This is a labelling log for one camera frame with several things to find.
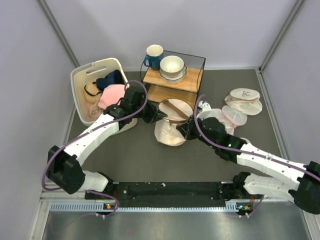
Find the mug handle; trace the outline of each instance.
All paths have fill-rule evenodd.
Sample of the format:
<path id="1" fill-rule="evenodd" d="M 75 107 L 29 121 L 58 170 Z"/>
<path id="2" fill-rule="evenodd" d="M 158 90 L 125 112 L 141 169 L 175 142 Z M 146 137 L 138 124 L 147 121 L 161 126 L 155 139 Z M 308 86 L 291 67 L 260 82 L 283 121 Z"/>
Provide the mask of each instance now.
<path id="1" fill-rule="evenodd" d="M 149 60 L 150 56 L 146 56 L 145 59 L 143 60 L 143 64 L 146 66 L 146 67 L 151 67 L 151 65 L 147 65 L 147 60 Z"/>

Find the white wall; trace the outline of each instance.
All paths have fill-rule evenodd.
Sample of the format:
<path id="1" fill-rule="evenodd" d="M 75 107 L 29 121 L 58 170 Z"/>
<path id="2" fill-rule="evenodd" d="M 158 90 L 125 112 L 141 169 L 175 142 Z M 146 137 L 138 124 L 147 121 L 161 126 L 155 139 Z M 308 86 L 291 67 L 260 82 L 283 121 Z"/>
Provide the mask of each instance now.
<path id="1" fill-rule="evenodd" d="M 0 35 L 0 239 L 24 240 L 70 117 L 74 67 L 35 0 L 3 1 Z"/>
<path id="2" fill-rule="evenodd" d="M 265 70 L 290 155 L 320 163 L 320 1 L 308 0 Z"/>
<path id="3" fill-rule="evenodd" d="M 258 67 L 296 0 L 46 0 L 80 64 L 146 48 L 203 56 L 207 68 Z"/>

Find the white bowl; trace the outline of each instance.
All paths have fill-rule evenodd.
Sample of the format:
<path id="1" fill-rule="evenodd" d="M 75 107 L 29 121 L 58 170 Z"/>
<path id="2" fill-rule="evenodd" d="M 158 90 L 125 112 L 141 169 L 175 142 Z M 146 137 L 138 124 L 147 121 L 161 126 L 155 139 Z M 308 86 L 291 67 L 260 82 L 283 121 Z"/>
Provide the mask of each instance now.
<path id="1" fill-rule="evenodd" d="M 184 66 L 182 68 L 181 72 L 175 77 L 167 76 L 167 74 L 165 72 L 163 72 L 161 69 L 159 70 L 159 73 L 160 73 L 162 79 L 167 84 L 178 84 L 184 79 L 185 75 L 187 74 L 187 67 Z"/>
<path id="2" fill-rule="evenodd" d="M 170 78 L 176 77 L 181 73 L 185 63 L 181 57 L 178 56 L 166 56 L 160 62 L 161 70 Z"/>

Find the wooden tray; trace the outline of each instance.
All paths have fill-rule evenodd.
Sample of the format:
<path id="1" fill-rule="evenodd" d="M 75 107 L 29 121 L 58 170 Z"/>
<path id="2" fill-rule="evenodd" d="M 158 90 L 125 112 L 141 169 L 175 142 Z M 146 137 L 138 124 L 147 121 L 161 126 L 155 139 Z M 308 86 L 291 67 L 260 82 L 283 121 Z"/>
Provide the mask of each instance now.
<path id="1" fill-rule="evenodd" d="M 203 70 L 189 67 L 186 69 L 186 75 L 181 82 L 177 84 L 169 84 L 162 79 L 159 71 L 152 70 L 149 67 L 143 82 L 161 87 L 183 90 L 190 93 L 197 93 L 202 79 L 202 74 Z"/>
<path id="2" fill-rule="evenodd" d="M 148 91 L 148 100 L 160 103 L 165 99 L 179 99 L 188 103 L 192 108 L 194 108 L 197 101 L 197 94 L 163 86 L 150 86 Z"/>

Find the navy blue cloth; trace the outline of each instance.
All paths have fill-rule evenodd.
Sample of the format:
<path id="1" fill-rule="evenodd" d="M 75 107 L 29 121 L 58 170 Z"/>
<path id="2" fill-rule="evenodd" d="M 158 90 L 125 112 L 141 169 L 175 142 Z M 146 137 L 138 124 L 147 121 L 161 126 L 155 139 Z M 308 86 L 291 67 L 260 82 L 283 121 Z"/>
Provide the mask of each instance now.
<path id="1" fill-rule="evenodd" d="M 125 81 L 119 70 L 110 72 L 105 78 L 98 78 L 95 84 L 100 91 L 103 91 L 106 87 L 112 84 L 124 84 Z"/>

